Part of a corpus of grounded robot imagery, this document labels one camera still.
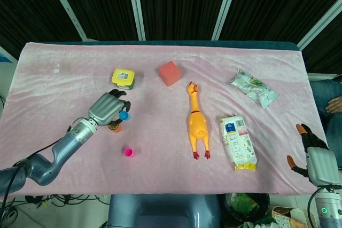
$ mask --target red cube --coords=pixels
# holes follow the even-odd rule
[[[169,61],[167,64],[159,67],[159,76],[165,85],[170,86],[181,79],[182,72],[173,61]]]

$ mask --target robotic arm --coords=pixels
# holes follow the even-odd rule
[[[0,196],[20,190],[30,178],[39,185],[50,184],[59,174],[64,163],[96,132],[98,126],[118,125],[121,119],[113,121],[122,110],[130,109],[130,102],[120,100],[126,95],[117,89],[102,95],[89,109],[89,118],[82,118],[59,139],[52,148],[54,160],[50,162],[37,152],[17,162],[12,168],[0,171]]]
[[[321,228],[342,228],[342,201],[340,195],[334,192],[342,188],[339,186],[336,157],[308,126],[297,124],[297,130],[301,134],[306,153],[307,169],[299,168],[291,156],[287,156],[287,162],[293,171],[308,177],[318,187],[308,203],[309,220],[312,222],[309,209],[315,197]]]

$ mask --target pink cloth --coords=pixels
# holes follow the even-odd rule
[[[158,67],[174,61],[182,78],[166,87]],[[305,167],[296,123],[305,123],[323,140],[301,52],[193,46],[77,46],[28,43],[23,49],[0,122],[0,168],[51,144],[105,92],[114,89],[118,67],[136,73],[123,97],[131,119],[120,133],[108,127],[86,142],[48,186],[32,180],[18,194],[114,193],[311,193],[308,179],[290,170],[286,156]],[[280,96],[266,109],[229,82],[241,68]],[[207,118],[211,158],[193,158],[188,139],[190,98],[199,87]],[[256,171],[235,172],[219,132],[222,114],[244,117],[258,158]],[[135,156],[125,157],[131,147]],[[52,160],[51,149],[42,153]]]

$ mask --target rubber chicken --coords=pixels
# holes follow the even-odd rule
[[[189,137],[191,142],[191,147],[193,151],[193,157],[197,160],[199,155],[196,150],[197,139],[202,139],[205,145],[205,155],[207,159],[210,158],[209,153],[209,133],[207,122],[198,108],[197,102],[197,85],[193,84],[192,81],[188,86],[188,94],[191,98],[192,111],[189,117]]]

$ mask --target pink bottle cap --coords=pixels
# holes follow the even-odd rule
[[[134,151],[132,148],[126,148],[124,151],[123,151],[124,155],[126,157],[129,157],[129,158],[132,158],[134,156]]]

